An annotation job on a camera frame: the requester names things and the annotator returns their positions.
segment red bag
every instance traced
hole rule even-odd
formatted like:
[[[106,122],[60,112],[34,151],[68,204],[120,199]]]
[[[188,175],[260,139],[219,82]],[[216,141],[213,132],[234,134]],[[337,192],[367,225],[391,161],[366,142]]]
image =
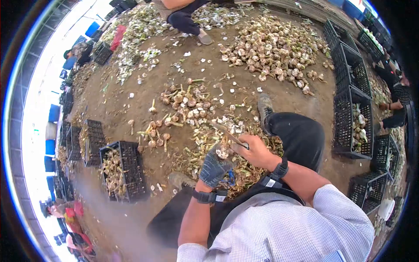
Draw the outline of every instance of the red bag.
[[[76,216],[76,213],[75,213],[74,209],[72,209],[72,208],[66,208],[65,213],[67,214],[67,216],[69,218],[73,218],[73,217]]]
[[[119,25],[116,27],[116,32],[114,36],[114,40],[112,41],[111,51],[115,51],[121,43],[122,38],[124,37],[125,30],[127,29],[126,26]]]
[[[74,202],[74,211],[76,212],[77,215],[83,216],[83,214],[84,214],[83,204],[78,202],[78,201],[75,201]]]

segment shoe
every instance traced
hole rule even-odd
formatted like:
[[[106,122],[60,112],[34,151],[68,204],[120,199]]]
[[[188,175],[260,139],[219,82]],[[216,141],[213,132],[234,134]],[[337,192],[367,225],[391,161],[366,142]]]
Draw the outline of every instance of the shoe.
[[[367,56],[366,60],[367,60],[368,64],[370,64],[370,66],[371,66],[372,68],[374,68],[375,63],[374,63],[374,60],[372,59],[371,54],[368,54],[368,56]]]
[[[209,35],[204,35],[203,37],[198,36],[198,39],[201,43],[205,44],[205,45],[209,45],[212,43],[212,39]]]
[[[372,128],[374,129],[374,135],[379,135],[381,133],[380,123],[375,123]]]
[[[169,181],[179,189],[184,187],[195,187],[197,185],[194,180],[188,178],[185,174],[176,171],[169,174]]]
[[[261,94],[259,96],[258,110],[260,114],[261,128],[263,132],[269,136],[272,136],[272,134],[267,131],[265,123],[265,120],[268,117],[268,115],[274,112],[272,107],[272,101],[267,94]]]

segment blue knit glove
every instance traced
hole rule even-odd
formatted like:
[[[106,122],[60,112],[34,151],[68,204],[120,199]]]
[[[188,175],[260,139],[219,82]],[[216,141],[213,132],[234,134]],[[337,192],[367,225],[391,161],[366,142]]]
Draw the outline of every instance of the blue knit glove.
[[[229,159],[220,159],[215,152],[218,144],[214,145],[212,149],[207,153],[202,165],[199,179],[201,179],[207,186],[216,187],[220,182],[225,173],[234,167],[233,163]]]

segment knife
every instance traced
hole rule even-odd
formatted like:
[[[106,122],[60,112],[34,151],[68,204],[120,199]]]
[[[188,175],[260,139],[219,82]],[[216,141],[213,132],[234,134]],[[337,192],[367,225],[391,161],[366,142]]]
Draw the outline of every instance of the knife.
[[[234,135],[230,134],[230,132],[228,131],[227,127],[223,126],[223,125],[219,125],[218,123],[213,123],[211,122],[211,124],[221,130],[228,138],[230,138],[233,142],[243,146],[244,148],[246,148],[247,150],[249,150],[249,144],[246,142],[241,142],[237,137],[235,137]]]

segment wristband label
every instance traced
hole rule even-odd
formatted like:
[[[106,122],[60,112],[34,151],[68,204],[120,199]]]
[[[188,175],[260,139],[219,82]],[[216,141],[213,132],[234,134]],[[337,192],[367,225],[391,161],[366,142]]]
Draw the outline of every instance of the wristband label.
[[[275,180],[269,179],[269,182],[266,184],[266,187],[273,187],[275,184]]]
[[[222,201],[224,201],[224,199],[225,199],[225,196],[216,196],[215,197],[216,202],[222,202]]]

